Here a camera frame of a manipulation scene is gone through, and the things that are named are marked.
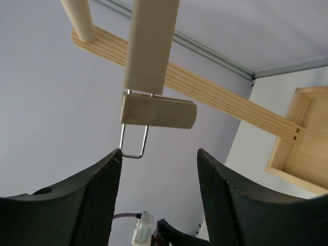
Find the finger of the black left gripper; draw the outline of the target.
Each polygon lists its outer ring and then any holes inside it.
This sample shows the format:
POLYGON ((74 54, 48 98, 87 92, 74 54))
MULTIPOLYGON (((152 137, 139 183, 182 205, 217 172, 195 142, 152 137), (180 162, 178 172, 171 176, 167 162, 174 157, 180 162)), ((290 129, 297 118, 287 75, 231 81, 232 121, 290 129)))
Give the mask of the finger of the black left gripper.
POLYGON ((208 246, 209 242, 173 228, 164 219, 157 221, 156 245, 176 245, 176 246, 208 246))

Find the taupe clip hanger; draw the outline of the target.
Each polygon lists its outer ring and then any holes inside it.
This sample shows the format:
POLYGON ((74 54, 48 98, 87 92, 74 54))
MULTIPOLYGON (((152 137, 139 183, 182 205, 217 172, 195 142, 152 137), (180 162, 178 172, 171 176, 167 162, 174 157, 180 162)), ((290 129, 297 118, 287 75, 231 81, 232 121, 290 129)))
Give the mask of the taupe clip hanger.
POLYGON ((119 148, 124 145, 126 125, 144 126, 140 159, 145 152, 150 126, 191 129, 197 106, 189 100, 163 97, 163 88, 175 31, 179 1, 134 1, 120 122, 119 148))

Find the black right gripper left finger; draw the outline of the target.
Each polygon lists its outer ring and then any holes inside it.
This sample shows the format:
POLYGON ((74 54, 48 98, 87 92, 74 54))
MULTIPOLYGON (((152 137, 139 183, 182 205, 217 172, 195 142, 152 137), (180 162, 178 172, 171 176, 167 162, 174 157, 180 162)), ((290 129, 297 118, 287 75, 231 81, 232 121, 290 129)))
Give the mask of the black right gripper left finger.
POLYGON ((108 245, 122 169, 116 149, 33 194, 1 198, 1 245, 108 245))

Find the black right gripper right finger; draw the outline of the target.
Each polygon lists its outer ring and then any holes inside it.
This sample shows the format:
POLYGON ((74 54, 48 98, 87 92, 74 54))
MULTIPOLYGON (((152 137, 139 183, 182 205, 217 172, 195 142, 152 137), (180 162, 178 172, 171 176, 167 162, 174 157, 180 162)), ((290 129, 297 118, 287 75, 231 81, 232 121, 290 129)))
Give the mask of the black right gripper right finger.
POLYGON ((327 245, 327 195, 303 199, 266 188, 197 152, 210 245, 327 245))

